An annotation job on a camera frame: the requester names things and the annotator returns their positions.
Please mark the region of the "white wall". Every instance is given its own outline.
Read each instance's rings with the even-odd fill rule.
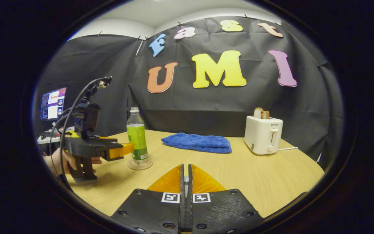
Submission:
[[[216,16],[248,16],[250,18],[257,18],[266,20],[269,22],[277,22],[281,24],[281,20],[273,15],[269,15],[263,12],[239,9],[239,8],[215,8],[196,11],[187,15],[177,17],[173,20],[166,22],[165,24],[153,28],[149,25],[142,24],[135,21],[125,19],[98,19],[90,22],[85,27],[80,29],[76,34],[69,38],[69,40],[76,37],[82,37],[86,35],[98,35],[101,34],[115,34],[129,37],[138,38],[141,36],[142,39],[145,37],[151,37],[163,30],[178,25],[178,21],[181,23],[198,20],[202,18],[216,17]]]
[[[125,19],[99,19],[81,28],[71,36],[69,40],[87,35],[98,35],[101,31],[101,34],[115,34],[136,38],[141,36],[142,39],[145,39],[145,37],[154,35],[154,30],[155,28],[151,26],[135,21]]]
[[[239,9],[239,8],[215,8],[215,9],[206,9],[201,11],[196,11],[187,15],[183,15],[177,17],[154,30],[154,34],[159,33],[160,31],[166,30],[168,28],[174,27],[178,25],[178,21],[180,23],[189,22],[193,20],[198,20],[202,18],[209,18],[209,17],[216,17],[216,16],[246,16],[249,18],[256,18],[262,19],[269,22],[277,22],[279,25],[281,24],[281,20],[273,15],[268,15],[263,12],[246,10],[246,9]]]

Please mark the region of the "person's hand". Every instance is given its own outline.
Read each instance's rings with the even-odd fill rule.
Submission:
[[[61,172],[61,163],[60,163],[60,148],[56,149],[56,151],[53,153],[52,156],[53,156],[53,162],[50,156],[44,157],[44,160],[46,161],[47,166],[50,168],[53,174],[56,174],[56,171],[58,174],[61,174],[62,172]],[[63,150],[62,158],[63,158],[64,173],[70,174],[70,170],[67,166],[67,163],[69,163],[70,166],[74,170],[77,170],[76,161],[74,160],[73,155]],[[93,157],[92,164],[102,164],[101,158]]]

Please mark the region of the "yellow letter m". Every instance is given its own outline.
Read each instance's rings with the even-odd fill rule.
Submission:
[[[208,54],[199,54],[191,58],[196,62],[196,81],[193,83],[194,88],[205,88],[209,86],[206,80],[206,73],[214,86],[218,86],[223,72],[225,77],[223,84],[225,86],[244,86],[246,79],[242,77],[242,71],[239,65],[240,52],[236,50],[227,50],[222,53],[218,63]]]

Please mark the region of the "folded towel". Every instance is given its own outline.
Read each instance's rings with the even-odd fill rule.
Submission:
[[[232,152],[230,142],[223,136],[200,136],[177,133],[161,139],[165,145],[185,150],[227,154]]]

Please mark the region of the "white toaster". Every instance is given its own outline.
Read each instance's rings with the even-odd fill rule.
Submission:
[[[255,154],[273,154],[278,151],[283,121],[275,118],[246,117],[245,143]]]

